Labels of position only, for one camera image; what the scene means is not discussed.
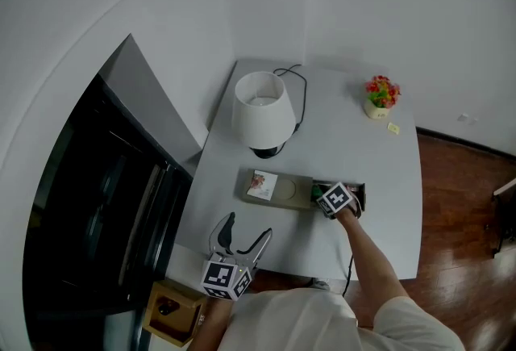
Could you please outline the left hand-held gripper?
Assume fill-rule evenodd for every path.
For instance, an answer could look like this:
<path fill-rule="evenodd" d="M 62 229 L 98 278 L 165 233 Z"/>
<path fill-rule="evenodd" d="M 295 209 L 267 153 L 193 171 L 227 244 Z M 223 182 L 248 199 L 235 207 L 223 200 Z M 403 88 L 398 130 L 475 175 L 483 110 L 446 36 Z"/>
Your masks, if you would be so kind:
<path fill-rule="evenodd" d="M 271 228 L 263 231 L 245 251 L 231 251 L 235 213 L 226 215 L 209 237 L 210 254 L 204 263 L 202 289 L 216 299 L 237 301 L 249 287 L 256 264 L 273 237 Z"/>

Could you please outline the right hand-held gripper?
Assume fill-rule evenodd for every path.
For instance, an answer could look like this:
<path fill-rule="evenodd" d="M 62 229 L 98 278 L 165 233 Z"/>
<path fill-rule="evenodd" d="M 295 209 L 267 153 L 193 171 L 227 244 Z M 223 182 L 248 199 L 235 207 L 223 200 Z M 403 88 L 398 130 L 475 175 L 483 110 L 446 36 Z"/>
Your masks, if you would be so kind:
<path fill-rule="evenodd" d="M 335 219 L 347 205 L 351 204 L 353 215 L 359 219 L 362 216 L 360 200 L 347 189 L 342 182 L 337 182 L 316 200 L 319 208 L 328 219 Z"/>

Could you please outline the white printed paper packet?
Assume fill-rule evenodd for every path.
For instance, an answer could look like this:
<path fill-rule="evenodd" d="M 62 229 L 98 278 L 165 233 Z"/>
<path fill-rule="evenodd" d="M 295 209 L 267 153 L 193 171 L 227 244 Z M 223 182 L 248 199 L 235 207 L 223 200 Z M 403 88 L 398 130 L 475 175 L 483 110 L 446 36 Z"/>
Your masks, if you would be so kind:
<path fill-rule="evenodd" d="M 277 179 L 278 176 L 274 173 L 254 170 L 247 195 L 270 201 L 277 184 Z"/>

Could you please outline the olive drawer box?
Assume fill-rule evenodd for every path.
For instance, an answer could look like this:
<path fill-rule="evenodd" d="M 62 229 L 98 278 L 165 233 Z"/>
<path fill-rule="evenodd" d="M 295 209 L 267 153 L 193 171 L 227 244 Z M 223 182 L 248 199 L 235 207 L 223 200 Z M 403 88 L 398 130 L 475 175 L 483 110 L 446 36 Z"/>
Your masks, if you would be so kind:
<path fill-rule="evenodd" d="M 273 192 L 273 196 L 270 201 L 255 198 L 247 195 L 247 190 L 251 184 L 252 174 L 254 170 L 248 169 L 243 177 L 243 181 L 239 186 L 239 196 L 246 203 L 260 204 L 264 206 L 291 209 L 291 210 L 310 210 L 310 211 L 323 211 L 319 208 L 318 204 L 310 200 L 311 189 L 313 184 L 318 184 L 320 189 L 325 193 L 328 191 L 337 181 L 325 181 L 322 179 L 314 179 L 307 176 L 291 175 L 286 173 L 274 173 L 278 176 L 277 184 Z M 361 183 L 344 183 L 346 187 L 348 185 L 356 186 L 357 192 L 351 192 L 352 195 L 356 196 L 360 200 L 362 211 L 365 211 L 366 205 L 366 193 L 365 184 Z"/>

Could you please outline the person's right forearm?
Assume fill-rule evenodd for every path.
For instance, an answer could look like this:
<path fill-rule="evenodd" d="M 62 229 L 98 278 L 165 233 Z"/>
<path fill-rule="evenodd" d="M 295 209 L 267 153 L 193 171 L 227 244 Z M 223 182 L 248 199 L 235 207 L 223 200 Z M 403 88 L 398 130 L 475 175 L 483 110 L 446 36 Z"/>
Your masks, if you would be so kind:
<path fill-rule="evenodd" d="M 354 257 L 356 275 L 372 315 L 397 297 L 408 297 L 387 257 L 372 241 L 353 212 L 344 208 L 337 215 L 347 233 Z"/>

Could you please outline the person's left forearm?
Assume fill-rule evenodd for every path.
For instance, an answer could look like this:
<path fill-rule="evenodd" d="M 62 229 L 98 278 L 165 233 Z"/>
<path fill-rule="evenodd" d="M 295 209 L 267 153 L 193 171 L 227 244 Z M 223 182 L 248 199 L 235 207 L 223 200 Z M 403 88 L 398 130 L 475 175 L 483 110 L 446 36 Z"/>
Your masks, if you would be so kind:
<path fill-rule="evenodd" d="M 227 299 L 209 299 L 206 316 L 198 330 L 190 351 L 217 351 L 231 318 L 234 302 Z"/>

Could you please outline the yellow wooden floor box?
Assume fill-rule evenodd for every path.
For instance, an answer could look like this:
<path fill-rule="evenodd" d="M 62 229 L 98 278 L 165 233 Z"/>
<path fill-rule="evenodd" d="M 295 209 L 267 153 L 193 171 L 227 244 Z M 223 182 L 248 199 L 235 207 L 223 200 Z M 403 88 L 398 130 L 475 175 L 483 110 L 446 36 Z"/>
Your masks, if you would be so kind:
<path fill-rule="evenodd" d="M 177 346 L 187 345 L 200 326 L 206 295 L 173 280 L 154 282 L 142 328 Z"/>

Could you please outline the person's white shirt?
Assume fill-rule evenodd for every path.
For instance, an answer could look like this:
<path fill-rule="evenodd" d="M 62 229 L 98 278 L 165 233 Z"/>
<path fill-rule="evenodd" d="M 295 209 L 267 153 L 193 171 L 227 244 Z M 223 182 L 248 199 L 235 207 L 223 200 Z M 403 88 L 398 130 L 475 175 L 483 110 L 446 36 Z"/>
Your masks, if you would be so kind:
<path fill-rule="evenodd" d="M 415 301 L 384 303 L 360 328 L 344 298 L 310 288 L 245 295 L 218 351 L 465 351 L 459 337 Z"/>

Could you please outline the potted red flower plant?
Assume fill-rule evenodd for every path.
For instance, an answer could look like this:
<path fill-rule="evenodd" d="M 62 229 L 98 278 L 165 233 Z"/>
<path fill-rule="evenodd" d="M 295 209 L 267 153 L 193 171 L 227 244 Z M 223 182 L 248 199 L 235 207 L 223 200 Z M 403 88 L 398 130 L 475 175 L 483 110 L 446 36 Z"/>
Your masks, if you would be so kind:
<path fill-rule="evenodd" d="M 397 104 L 401 88 L 383 75 L 372 77 L 365 83 L 366 101 L 364 111 L 370 119 L 383 119 Z"/>

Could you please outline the white table lamp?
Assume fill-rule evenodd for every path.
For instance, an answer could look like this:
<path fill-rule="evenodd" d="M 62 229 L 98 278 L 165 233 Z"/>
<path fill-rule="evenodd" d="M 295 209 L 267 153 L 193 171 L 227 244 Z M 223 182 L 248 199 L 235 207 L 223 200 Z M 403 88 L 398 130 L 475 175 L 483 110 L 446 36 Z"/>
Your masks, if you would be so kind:
<path fill-rule="evenodd" d="M 257 157 L 276 156 L 296 127 L 283 80 L 269 72 L 249 73 L 238 80 L 231 126 L 239 141 Z"/>

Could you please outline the black glass cabinet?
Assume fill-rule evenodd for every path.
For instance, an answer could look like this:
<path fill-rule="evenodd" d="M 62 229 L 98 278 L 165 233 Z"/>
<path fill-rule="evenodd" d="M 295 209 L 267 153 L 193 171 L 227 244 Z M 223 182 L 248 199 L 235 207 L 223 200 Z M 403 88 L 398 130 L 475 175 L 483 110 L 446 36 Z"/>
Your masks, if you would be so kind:
<path fill-rule="evenodd" d="M 192 176 L 95 77 L 57 137 L 33 201 L 23 307 L 33 351 L 147 351 Z M 121 319 L 119 330 L 114 327 Z"/>

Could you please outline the wooden table with black frame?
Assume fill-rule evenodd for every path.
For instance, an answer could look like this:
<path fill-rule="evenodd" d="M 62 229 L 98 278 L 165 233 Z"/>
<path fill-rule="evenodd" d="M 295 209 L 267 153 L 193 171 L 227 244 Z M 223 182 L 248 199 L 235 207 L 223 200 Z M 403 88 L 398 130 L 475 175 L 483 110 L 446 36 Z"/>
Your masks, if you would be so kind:
<path fill-rule="evenodd" d="M 496 189 L 492 199 L 496 205 L 498 224 L 498 242 L 493 249 L 495 257 L 501 252 L 505 241 L 516 242 L 516 178 Z"/>

